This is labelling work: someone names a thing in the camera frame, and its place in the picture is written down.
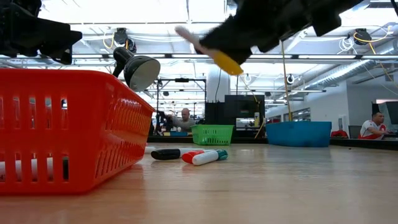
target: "red marker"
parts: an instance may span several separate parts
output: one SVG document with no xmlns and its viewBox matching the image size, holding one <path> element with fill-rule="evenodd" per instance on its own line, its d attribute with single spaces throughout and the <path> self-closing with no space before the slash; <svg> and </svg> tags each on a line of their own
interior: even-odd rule
<svg viewBox="0 0 398 224">
<path fill-rule="evenodd" d="M 204 150 L 190 151 L 182 155 L 182 160 L 186 163 L 193 164 L 192 159 L 194 156 L 205 153 Z"/>
</svg>

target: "table surface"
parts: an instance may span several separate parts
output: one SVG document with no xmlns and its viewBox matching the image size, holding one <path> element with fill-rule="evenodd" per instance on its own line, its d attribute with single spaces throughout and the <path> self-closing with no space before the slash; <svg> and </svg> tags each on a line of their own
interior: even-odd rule
<svg viewBox="0 0 398 224">
<path fill-rule="evenodd" d="M 0 223 L 397 223 L 398 152 L 207 148 L 227 149 L 230 157 L 195 167 L 145 155 L 87 195 L 0 197 Z"/>
</svg>

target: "green basket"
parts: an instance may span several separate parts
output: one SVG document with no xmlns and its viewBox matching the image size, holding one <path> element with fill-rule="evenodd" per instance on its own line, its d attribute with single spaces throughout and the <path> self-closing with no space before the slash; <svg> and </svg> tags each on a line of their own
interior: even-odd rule
<svg viewBox="0 0 398 224">
<path fill-rule="evenodd" d="M 201 146 L 228 146 L 231 144 L 233 129 L 233 125 L 194 125 L 193 142 Z"/>
</svg>

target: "man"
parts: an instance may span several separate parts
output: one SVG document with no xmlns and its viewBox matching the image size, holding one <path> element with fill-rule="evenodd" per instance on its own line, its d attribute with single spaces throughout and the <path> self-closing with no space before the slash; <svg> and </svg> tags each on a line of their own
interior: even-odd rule
<svg viewBox="0 0 398 224">
<path fill-rule="evenodd" d="M 363 123 L 358 139 L 381 140 L 385 134 L 389 134 L 383 122 L 384 115 L 382 113 L 372 114 L 372 120 Z"/>
<path fill-rule="evenodd" d="M 195 121 L 189 118 L 189 110 L 184 108 L 181 110 L 182 119 L 172 117 L 173 126 L 181 128 L 181 132 L 191 132 L 191 126 L 195 125 Z"/>
</svg>

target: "red plastic basket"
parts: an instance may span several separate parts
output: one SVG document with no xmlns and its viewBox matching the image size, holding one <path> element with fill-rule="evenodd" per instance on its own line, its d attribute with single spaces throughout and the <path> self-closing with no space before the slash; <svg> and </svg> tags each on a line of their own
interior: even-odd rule
<svg viewBox="0 0 398 224">
<path fill-rule="evenodd" d="M 144 156 L 154 109 L 112 75 L 0 70 L 0 194 L 77 194 Z"/>
</svg>

